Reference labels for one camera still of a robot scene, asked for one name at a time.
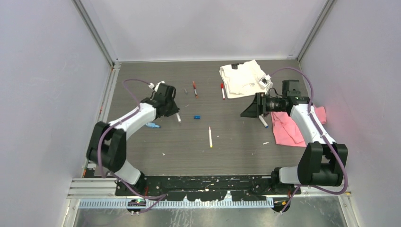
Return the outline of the white acrylic marker grey tip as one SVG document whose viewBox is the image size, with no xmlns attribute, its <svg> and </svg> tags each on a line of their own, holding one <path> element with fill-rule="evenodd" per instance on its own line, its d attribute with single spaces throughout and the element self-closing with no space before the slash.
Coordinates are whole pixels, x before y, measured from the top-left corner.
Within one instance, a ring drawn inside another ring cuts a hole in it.
<svg viewBox="0 0 401 227">
<path fill-rule="evenodd" d="M 179 113 L 176 114 L 176 117 L 177 117 L 178 122 L 181 123 L 182 120 L 181 120 L 181 117 L 180 117 L 180 114 L 179 114 Z"/>
</svg>

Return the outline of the white red marker pen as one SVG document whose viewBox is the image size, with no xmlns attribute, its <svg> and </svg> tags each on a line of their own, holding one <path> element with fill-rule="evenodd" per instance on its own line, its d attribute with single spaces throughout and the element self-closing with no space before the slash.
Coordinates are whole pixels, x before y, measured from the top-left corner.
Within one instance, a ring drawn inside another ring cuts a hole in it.
<svg viewBox="0 0 401 227">
<path fill-rule="evenodd" d="M 223 87 L 221 88 L 221 93 L 222 93 L 222 99 L 225 100 L 226 97 L 225 97 L 225 92 L 224 92 L 224 88 Z"/>
</svg>

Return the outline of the white pen yellow end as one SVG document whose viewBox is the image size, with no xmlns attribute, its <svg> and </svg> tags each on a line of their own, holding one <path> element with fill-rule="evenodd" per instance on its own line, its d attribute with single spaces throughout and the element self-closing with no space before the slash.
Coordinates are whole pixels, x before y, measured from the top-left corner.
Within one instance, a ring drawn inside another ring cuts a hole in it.
<svg viewBox="0 0 401 227">
<path fill-rule="evenodd" d="M 208 128 L 208 137 L 209 137 L 209 147 L 213 148 L 212 131 L 211 131 L 211 127 L 210 126 Z"/>
</svg>

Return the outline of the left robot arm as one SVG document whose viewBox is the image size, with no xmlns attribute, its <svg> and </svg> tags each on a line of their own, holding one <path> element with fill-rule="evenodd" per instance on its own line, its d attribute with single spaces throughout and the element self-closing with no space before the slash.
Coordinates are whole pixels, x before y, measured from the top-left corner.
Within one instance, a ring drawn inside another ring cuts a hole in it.
<svg viewBox="0 0 401 227">
<path fill-rule="evenodd" d="M 150 97 L 138 102 L 137 107 L 124 116 L 111 121 L 97 122 L 94 126 L 86 157 L 100 168 L 106 168 L 127 183 L 133 195 L 145 191 L 144 174 L 127 160 L 127 139 L 146 123 L 179 112 L 175 102 L 176 88 L 161 81 L 152 89 Z"/>
</svg>

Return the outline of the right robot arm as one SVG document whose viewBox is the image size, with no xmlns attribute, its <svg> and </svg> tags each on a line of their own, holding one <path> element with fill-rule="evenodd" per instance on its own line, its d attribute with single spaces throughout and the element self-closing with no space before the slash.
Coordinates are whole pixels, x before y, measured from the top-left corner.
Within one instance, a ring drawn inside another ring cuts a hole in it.
<svg viewBox="0 0 401 227">
<path fill-rule="evenodd" d="M 282 94 L 256 93 L 253 102 L 240 114 L 257 118 L 265 113 L 284 112 L 297 125 L 306 148 L 297 166 L 277 167 L 272 172 L 270 187 L 283 193 L 289 185 L 341 186 L 346 182 L 346 145 L 337 143 L 319 122 L 311 99 L 302 96 L 298 80 L 284 80 Z"/>
</svg>

